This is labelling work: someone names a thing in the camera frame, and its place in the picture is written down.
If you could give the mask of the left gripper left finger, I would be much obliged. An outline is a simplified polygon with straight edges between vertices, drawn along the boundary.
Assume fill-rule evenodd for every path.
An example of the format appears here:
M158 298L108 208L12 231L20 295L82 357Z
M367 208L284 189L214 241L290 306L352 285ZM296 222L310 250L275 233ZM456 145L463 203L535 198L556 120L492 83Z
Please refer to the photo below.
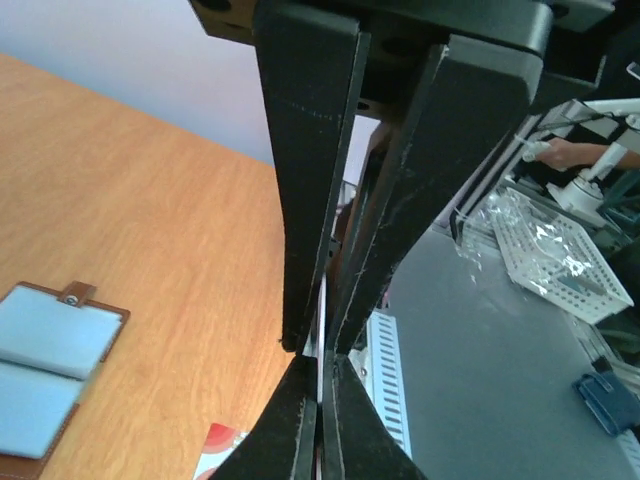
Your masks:
M318 419L316 393L316 360L295 356L253 429L211 478L313 479Z

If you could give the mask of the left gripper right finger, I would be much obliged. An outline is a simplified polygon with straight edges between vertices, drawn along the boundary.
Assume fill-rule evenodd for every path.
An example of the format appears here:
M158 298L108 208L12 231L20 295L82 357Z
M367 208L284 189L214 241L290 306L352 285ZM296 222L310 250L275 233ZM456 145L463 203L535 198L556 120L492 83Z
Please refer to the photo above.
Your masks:
M423 479L384 427L350 359L327 353L323 366L325 479Z

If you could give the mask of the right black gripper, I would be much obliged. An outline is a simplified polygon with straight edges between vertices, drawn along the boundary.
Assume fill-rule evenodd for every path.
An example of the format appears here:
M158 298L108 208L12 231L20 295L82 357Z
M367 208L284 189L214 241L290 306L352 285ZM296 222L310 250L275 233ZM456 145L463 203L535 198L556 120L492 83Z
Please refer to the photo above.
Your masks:
M531 103L539 113L597 88L605 55L584 49L615 13L612 1L190 6L207 35L255 44L285 233L281 342L295 353L316 310L366 60L359 110L377 117L452 36L377 131L339 256L334 354L349 352L398 265Z

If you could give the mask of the brown leather card holder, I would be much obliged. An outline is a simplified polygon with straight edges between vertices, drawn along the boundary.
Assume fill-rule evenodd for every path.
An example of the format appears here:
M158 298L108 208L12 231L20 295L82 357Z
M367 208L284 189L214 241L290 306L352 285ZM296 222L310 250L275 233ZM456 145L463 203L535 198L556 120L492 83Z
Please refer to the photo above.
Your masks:
M17 283L1 300L1 476L38 479L130 318L95 286Z

